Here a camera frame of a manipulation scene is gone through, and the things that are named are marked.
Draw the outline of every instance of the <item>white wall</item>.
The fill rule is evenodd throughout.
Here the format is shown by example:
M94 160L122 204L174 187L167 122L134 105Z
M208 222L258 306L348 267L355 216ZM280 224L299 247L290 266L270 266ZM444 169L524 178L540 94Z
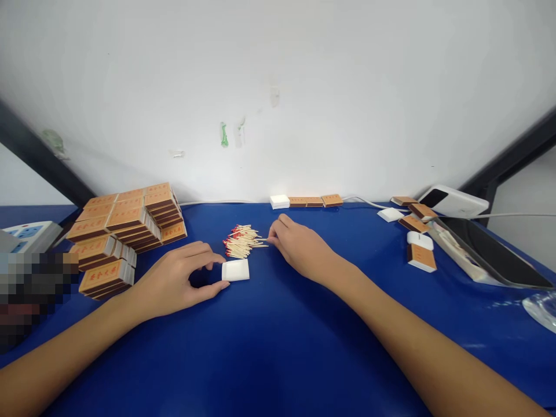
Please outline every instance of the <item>white wall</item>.
M498 187L493 213L556 213L556 148ZM556 218L497 217L488 228L556 272Z
M555 4L4 0L0 97L97 193L385 200L458 187L556 104Z
M0 206L72 204L2 144L0 178Z

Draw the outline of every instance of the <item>hand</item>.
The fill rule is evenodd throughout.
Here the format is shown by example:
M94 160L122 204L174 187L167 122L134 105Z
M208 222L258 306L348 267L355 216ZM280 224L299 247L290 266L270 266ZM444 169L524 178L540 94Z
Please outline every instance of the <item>hand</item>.
M268 242L278 248L297 272L324 286L351 265L330 249L315 231L285 214L280 214L270 227Z
M213 263L226 260L213 253L207 243L193 242L167 252L137 284L122 294L132 309L139 311L141 320L165 316L215 297L230 285L219 281L201 288L193 288L189 275L203 267L212 270Z

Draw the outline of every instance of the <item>phone screen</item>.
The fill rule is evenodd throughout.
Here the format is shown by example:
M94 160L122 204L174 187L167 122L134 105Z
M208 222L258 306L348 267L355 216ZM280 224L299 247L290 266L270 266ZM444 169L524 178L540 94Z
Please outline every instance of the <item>phone screen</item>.
M442 217L441 221L508 281L531 287L554 287L532 266L474 222L453 217Z

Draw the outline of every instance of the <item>person's left hand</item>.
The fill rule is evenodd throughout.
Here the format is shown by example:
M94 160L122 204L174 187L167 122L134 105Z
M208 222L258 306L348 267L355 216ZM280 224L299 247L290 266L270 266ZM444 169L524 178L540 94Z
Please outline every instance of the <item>person's left hand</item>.
M183 310L215 297L230 285L228 281L218 281L193 288L189 283L194 270L212 270L215 262L222 264L226 260L213 253L208 243L189 243L167 252L121 297L138 312L141 321Z

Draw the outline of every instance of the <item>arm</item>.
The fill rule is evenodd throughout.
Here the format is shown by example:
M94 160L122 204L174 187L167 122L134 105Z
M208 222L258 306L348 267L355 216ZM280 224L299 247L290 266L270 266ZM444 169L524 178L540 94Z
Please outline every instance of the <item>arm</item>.
M380 340L436 417L549 416L473 355L388 296L311 229L285 214L268 242L301 275L336 293Z
M81 371L132 328L216 296L229 282L193 288L189 275L224 261L202 242L165 254L132 288L1 369L0 416L39 415Z

